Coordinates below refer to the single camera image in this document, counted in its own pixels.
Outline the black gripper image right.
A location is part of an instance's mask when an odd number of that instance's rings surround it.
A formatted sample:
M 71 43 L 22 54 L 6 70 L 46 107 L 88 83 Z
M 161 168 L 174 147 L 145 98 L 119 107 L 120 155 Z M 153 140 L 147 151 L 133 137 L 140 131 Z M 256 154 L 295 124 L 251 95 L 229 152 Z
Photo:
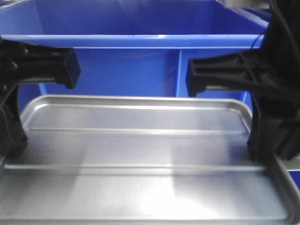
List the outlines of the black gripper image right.
M 186 76 L 189 97 L 206 90 L 245 90 L 252 100 L 252 127 L 247 141 L 253 161 L 273 155 L 291 160 L 300 153 L 300 103 L 272 98 L 300 97 L 300 52 L 278 44 L 227 55 L 190 59 Z

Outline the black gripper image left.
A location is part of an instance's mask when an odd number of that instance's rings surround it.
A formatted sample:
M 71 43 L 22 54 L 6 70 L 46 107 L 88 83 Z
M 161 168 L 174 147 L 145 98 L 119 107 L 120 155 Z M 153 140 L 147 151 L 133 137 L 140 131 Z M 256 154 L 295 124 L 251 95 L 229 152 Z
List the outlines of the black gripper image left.
M 81 73 L 73 48 L 0 39 L 0 154 L 19 157 L 28 144 L 18 108 L 21 83 L 58 83 L 75 88 Z

